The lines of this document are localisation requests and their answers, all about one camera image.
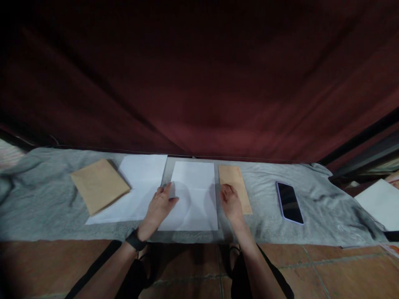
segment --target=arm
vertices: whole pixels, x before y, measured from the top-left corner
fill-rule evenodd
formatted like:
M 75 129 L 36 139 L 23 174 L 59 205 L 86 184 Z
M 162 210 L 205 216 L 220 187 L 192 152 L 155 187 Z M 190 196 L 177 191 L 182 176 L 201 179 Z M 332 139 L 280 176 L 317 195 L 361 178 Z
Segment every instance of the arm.
M 249 284 L 254 298 L 286 298 L 269 265 L 263 258 L 242 213 L 241 202 L 233 186 L 222 185 L 223 211 L 230 221 L 244 255 Z
M 147 215 L 137 230 L 139 240 L 148 240 L 179 200 L 178 198 L 169 198 L 171 185 L 172 183 L 169 183 L 165 189 L 158 188 L 154 194 Z M 136 249 L 124 242 L 75 298 L 115 298 L 137 254 Z

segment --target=sheet of paper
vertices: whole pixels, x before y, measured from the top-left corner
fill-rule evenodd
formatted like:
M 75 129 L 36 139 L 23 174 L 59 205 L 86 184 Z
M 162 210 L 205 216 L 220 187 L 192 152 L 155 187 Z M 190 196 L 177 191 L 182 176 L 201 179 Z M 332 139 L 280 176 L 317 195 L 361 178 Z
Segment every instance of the sheet of paper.
M 172 181 L 179 201 L 158 230 L 217 230 L 214 164 L 176 162 Z
M 118 171 L 132 188 L 115 203 L 89 217 L 86 224 L 144 219 L 148 205 L 161 185 L 167 155 L 127 155 Z
M 399 190 L 390 183 L 381 179 L 355 199 L 387 231 L 399 230 Z
M 251 204 L 249 203 L 240 166 L 219 165 L 219 180 L 221 185 L 229 184 L 237 190 L 242 212 L 244 215 L 252 215 Z

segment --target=hand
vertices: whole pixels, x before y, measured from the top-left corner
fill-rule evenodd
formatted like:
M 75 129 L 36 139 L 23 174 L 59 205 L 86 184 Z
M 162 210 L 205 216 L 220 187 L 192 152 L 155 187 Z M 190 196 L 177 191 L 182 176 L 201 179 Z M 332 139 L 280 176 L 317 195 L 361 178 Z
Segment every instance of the hand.
M 169 198 L 171 186 L 172 182 L 170 182 L 165 189 L 159 187 L 157 192 L 155 192 L 148 206 L 147 214 L 138 227 L 137 237 L 139 240 L 148 240 L 179 201 L 178 197 Z
M 242 224 L 244 222 L 244 215 L 242 213 L 241 201 L 238 197 L 237 190 L 228 184 L 221 185 L 220 199 L 222 200 L 223 211 L 231 225 Z

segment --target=gray cloth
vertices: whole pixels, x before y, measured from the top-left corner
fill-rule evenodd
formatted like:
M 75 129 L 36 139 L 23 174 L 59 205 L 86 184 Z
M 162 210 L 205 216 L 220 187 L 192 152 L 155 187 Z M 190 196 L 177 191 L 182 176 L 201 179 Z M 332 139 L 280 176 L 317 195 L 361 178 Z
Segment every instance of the gray cloth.
M 139 221 L 85 225 L 89 213 L 69 174 L 101 158 L 118 166 L 125 154 L 39 148 L 18 165 L 0 172 L 1 240 L 118 239 Z M 259 243 L 374 245 L 386 242 L 374 221 L 345 192 L 328 181 L 319 164 L 284 165 L 168 157 L 162 184 L 170 182 L 176 161 L 212 162 L 215 167 L 218 231 L 156 232 L 164 243 L 225 243 L 232 229 L 220 206 L 218 165 L 241 168 L 253 215 L 245 220 Z M 305 225 L 284 220 L 275 182 L 295 189 Z

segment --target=black wristwatch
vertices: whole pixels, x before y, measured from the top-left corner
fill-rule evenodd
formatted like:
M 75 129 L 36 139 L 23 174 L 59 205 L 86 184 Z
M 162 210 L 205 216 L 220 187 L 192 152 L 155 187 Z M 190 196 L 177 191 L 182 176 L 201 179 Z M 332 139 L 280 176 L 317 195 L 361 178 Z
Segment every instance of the black wristwatch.
M 132 247 L 137 251 L 142 251 L 147 245 L 147 241 L 143 242 L 137 238 L 137 229 L 132 231 L 132 233 L 126 238 L 126 242 L 132 245 Z

